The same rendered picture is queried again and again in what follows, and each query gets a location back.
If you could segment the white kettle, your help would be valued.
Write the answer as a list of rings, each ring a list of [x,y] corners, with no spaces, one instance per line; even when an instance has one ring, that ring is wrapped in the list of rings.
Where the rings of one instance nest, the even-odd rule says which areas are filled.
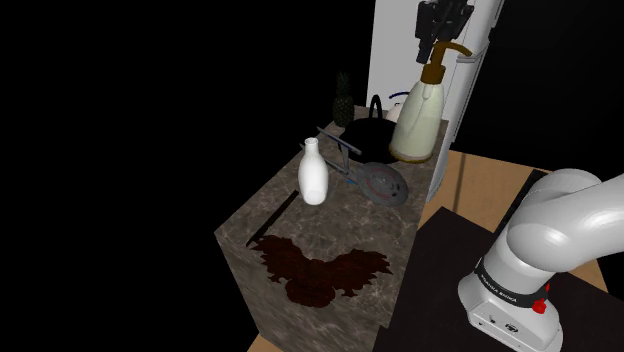
[[[392,122],[398,121],[403,104],[408,95],[409,91],[402,91],[393,93],[388,97],[388,99],[392,103],[392,107],[389,109],[388,113],[385,116],[386,120]]]

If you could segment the grey spaceship toy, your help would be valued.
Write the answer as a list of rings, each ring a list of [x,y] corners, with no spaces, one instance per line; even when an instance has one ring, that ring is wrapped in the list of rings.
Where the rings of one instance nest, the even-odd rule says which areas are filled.
[[[397,170],[378,162],[360,163],[355,170],[352,170],[348,150],[357,154],[361,154],[361,151],[320,127],[318,131],[342,147],[342,165],[325,158],[320,153],[327,164],[328,174],[329,168],[332,168],[346,181],[357,185],[362,194],[376,204],[395,207],[406,202],[409,188],[406,180]]]

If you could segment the white bottle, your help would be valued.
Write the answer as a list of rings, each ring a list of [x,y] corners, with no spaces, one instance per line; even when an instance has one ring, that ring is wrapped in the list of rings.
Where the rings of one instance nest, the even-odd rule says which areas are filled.
[[[298,182],[303,200],[308,205],[320,205],[327,196],[329,174],[327,164],[319,152],[315,137],[305,139],[304,155],[298,168]]]

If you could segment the cream soap dispenser brown pump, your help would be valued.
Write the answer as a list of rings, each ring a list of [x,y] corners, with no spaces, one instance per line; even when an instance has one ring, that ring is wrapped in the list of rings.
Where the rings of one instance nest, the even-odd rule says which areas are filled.
[[[420,79],[401,107],[389,144],[389,152],[399,161],[421,163],[432,156],[444,108],[442,81],[446,67],[442,61],[447,49],[472,56],[461,44],[442,41],[434,44],[430,62],[423,66]]]

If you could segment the white refrigerator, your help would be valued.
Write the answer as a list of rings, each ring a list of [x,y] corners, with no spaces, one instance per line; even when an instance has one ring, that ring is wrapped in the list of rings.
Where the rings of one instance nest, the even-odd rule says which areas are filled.
[[[415,37],[417,6],[424,0],[376,0],[367,96],[380,96],[390,109],[403,101],[420,78],[422,64],[417,61],[419,40]],[[486,56],[489,34],[495,28],[505,0],[467,0],[474,11],[465,27],[453,41],[469,49],[470,56],[448,50],[442,64],[446,67],[442,81],[444,109],[440,128],[441,150],[435,159],[435,171],[427,199],[431,200],[444,177],[448,150],[459,131],[477,77]]]

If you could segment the brown marble counter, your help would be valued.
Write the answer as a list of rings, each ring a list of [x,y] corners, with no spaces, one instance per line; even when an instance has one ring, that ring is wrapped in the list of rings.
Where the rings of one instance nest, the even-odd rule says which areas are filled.
[[[421,214],[436,176],[448,123],[441,122],[433,156],[424,163],[395,163],[409,189],[406,202],[385,207],[369,200],[335,170],[326,201],[310,206],[296,198],[268,234],[289,238],[310,259],[330,261],[353,249],[385,255],[387,273],[346,297],[338,292],[324,308],[291,302],[284,282],[270,280],[252,235],[298,188],[296,154],[215,232],[224,257],[260,335],[283,352],[372,352],[380,327],[388,326]]]

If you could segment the dark red leaf-shaped mat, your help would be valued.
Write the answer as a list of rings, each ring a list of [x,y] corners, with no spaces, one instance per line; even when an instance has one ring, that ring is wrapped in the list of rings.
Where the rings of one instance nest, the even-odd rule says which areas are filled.
[[[306,307],[328,306],[337,291],[356,297],[377,273],[392,275],[387,257],[375,251],[352,249],[330,261],[310,259],[291,239],[274,235],[261,237],[253,250],[261,252],[268,279],[274,283],[284,279],[287,298]]]

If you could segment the dark robot stand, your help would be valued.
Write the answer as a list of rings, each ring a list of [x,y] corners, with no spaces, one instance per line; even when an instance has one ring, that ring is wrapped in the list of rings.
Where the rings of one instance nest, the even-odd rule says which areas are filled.
[[[458,284],[546,175],[529,174],[494,231],[444,208],[418,230],[395,312],[373,352],[514,352],[470,324]],[[563,329],[560,352],[624,352],[624,301],[577,278],[576,268],[550,280],[548,298]]]

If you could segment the pineapple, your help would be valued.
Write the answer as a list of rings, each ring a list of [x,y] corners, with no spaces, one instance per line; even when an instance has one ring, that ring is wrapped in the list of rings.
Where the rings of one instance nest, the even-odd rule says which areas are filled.
[[[332,106],[332,116],[338,127],[346,127],[354,120],[355,106],[351,93],[351,80],[346,72],[336,77],[336,96]]]

